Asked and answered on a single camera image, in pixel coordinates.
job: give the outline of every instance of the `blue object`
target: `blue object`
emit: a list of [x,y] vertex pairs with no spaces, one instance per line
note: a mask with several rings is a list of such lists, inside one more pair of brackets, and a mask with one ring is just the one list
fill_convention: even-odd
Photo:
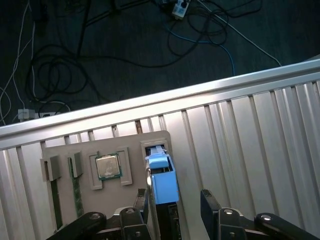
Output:
[[[166,204],[179,201],[179,190],[176,169],[169,154],[160,148],[151,149],[151,155],[145,158],[151,169],[152,187],[155,204]],[[153,173],[156,169],[166,171]]]

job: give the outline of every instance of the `aluminum rail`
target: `aluminum rail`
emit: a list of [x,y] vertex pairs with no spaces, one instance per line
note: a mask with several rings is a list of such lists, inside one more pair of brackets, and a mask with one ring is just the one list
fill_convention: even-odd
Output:
[[0,150],[320,79],[320,59],[0,128]]

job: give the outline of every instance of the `blue block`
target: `blue block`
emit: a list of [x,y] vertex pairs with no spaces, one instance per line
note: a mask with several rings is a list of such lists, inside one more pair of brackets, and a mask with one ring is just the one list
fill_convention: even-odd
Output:
[[154,153],[148,157],[150,169],[163,169],[169,167],[167,154]]
[[152,174],[152,185],[155,204],[166,204],[179,201],[176,170],[170,156],[167,154],[172,171]]

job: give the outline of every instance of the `cpu chip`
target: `cpu chip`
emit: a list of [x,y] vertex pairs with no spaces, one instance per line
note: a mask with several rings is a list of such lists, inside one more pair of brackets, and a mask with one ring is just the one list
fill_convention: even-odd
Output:
[[97,157],[95,162],[100,180],[121,177],[118,154]]

